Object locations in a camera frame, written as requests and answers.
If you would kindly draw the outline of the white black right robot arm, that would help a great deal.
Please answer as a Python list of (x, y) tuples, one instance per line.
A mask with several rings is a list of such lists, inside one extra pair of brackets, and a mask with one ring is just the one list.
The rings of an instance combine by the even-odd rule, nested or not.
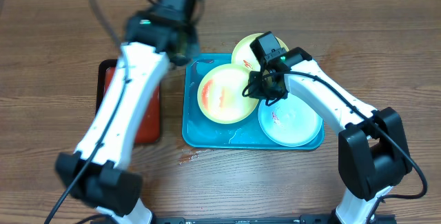
[(260, 70), (250, 74), (245, 96), (271, 105), (289, 95), (311, 107), (338, 137), (338, 171), (346, 186), (327, 223), (395, 223), (377, 216), (381, 202), (416, 168), (411, 159), (400, 115), (392, 108), (377, 110), (350, 95), (328, 77), (302, 48), (286, 50), (278, 43), (250, 47)]

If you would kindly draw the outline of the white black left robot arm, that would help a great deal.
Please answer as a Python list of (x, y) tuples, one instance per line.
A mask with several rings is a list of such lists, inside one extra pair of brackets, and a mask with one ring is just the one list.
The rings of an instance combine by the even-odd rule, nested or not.
[(120, 39), (100, 10), (97, 19), (119, 47), (114, 77), (85, 136), (71, 154), (60, 153), (55, 170), (66, 186), (45, 219), (49, 223), (67, 196), (115, 223), (151, 223), (141, 200), (143, 179), (128, 171), (137, 130), (169, 64), (185, 65), (198, 52), (190, 10), (171, 6), (137, 12)]

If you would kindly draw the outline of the green plate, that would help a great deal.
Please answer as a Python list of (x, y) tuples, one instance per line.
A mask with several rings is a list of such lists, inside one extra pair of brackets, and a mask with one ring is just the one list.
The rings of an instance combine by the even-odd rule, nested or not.
[(211, 121), (233, 124), (247, 118), (259, 100), (243, 96), (250, 71), (238, 64), (227, 63), (210, 70), (197, 90), (201, 112)]
[(258, 59), (254, 56), (254, 53), (250, 48), (252, 41), (260, 35), (262, 35), (262, 33), (248, 35), (236, 44), (232, 52), (232, 65), (230, 68), (234, 68), (242, 74), (260, 70)]

